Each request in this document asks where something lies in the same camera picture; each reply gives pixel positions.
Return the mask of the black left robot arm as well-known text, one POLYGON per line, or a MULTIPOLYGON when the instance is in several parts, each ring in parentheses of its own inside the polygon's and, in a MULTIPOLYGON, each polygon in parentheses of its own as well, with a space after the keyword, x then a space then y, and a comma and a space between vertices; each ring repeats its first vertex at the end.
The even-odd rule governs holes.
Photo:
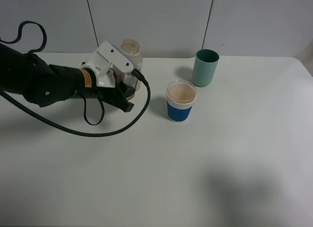
POLYGON ((5 45, 0 46, 0 88, 40 107, 80 97, 98 98, 124 112, 134 106, 127 100, 134 93, 132 87, 123 83, 98 87, 90 68, 48 65, 36 54, 20 53, 5 45))

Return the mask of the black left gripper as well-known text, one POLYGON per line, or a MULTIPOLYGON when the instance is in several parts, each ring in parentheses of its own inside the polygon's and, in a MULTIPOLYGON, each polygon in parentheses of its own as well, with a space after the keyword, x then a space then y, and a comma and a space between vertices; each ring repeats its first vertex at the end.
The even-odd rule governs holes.
POLYGON ((120 82, 115 85, 115 88, 95 87, 75 90, 73 99, 81 98, 81 96, 84 96, 86 99, 94 99, 98 96, 101 101, 128 113, 134 107, 134 104, 129 102, 129 98, 133 98, 134 94, 135 88, 120 82))

